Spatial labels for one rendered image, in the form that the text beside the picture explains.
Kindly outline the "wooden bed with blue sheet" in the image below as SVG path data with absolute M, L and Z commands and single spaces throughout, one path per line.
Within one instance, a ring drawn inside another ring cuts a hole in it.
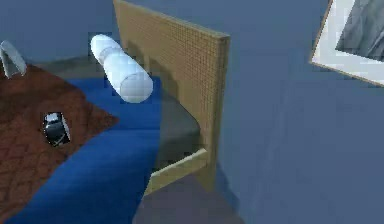
M 229 36 L 125 0 L 113 4 L 121 44 L 152 74 L 153 95 L 129 104 L 103 78 L 75 80 L 92 103 L 120 121 L 62 163 L 5 224 L 132 224 L 144 196 L 189 174 L 213 185 Z M 156 154 L 171 149 L 160 143 L 170 99 L 195 119 L 199 135 L 193 153 L 156 170 Z

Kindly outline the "white bolster pillow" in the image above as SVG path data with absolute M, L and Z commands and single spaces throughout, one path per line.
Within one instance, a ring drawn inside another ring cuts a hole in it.
M 97 34 L 92 37 L 90 47 L 109 83 L 122 100 L 141 103 L 151 96 L 153 80 L 114 39 Z

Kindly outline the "brown quilted blanket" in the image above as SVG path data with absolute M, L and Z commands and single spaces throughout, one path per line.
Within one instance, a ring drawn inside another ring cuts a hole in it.
M 43 132 L 44 115 L 61 112 L 71 142 L 57 148 Z M 33 65 L 8 79 L 0 71 L 0 224 L 18 213 L 53 171 L 118 118 L 74 85 Z

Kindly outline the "framed grey picture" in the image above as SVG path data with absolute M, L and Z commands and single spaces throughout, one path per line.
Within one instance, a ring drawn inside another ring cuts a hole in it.
M 330 0 L 309 61 L 384 87 L 384 0 Z

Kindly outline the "grey open laptop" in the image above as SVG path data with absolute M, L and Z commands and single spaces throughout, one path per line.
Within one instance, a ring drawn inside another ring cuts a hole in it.
M 0 43 L 0 59 L 5 76 L 10 79 L 13 75 L 26 74 L 27 64 L 18 50 L 7 40 Z

